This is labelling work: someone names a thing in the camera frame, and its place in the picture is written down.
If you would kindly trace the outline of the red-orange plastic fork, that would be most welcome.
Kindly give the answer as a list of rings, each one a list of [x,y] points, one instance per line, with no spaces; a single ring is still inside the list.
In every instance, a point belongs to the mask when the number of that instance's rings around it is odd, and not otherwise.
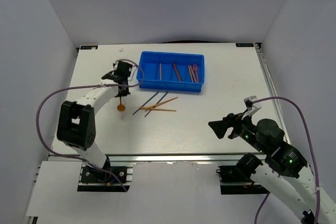
[[[199,77],[198,77],[198,68],[197,68],[197,64],[193,64],[193,71],[194,71],[194,79],[195,82],[199,82]]]

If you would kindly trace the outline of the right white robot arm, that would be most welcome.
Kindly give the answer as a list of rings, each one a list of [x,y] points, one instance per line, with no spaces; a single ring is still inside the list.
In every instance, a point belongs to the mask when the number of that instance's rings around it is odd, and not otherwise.
[[[253,124],[250,116],[228,114],[209,127],[219,139],[228,129],[229,139],[241,137],[259,153],[245,154],[236,164],[236,174],[247,182],[252,180],[284,203],[301,223],[335,223],[335,202],[316,183],[307,160],[283,140],[284,131],[271,119]]]

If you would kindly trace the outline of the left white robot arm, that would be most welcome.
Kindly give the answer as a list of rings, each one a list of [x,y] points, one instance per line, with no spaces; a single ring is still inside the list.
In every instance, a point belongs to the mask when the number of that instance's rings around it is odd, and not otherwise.
[[[108,157],[95,143],[96,120],[99,110],[112,98],[130,94],[128,78],[133,66],[126,61],[117,61],[113,70],[101,78],[101,84],[76,101],[61,105],[56,136],[65,145],[75,150],[93,168],[93,176],[101,182],[110,178]]]

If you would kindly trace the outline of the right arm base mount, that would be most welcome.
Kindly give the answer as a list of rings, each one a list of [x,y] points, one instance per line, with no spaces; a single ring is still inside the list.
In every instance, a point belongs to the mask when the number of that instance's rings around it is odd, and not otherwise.
[[[241,175],[236,166],[219,166],[216,174],[219,176],[222,195],[264,195],[268,193],[262,185]]]

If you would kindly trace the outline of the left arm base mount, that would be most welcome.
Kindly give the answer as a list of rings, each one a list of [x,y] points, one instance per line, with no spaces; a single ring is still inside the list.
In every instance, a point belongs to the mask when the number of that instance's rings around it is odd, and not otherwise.
[[[128,190],[132,181],[133,168],[127,166],[111,166],[114,173],[123,186]],[[77,191],[96,193],[125,193],[121,184],[110,174],[95,170],[90,166],[83,165]]]

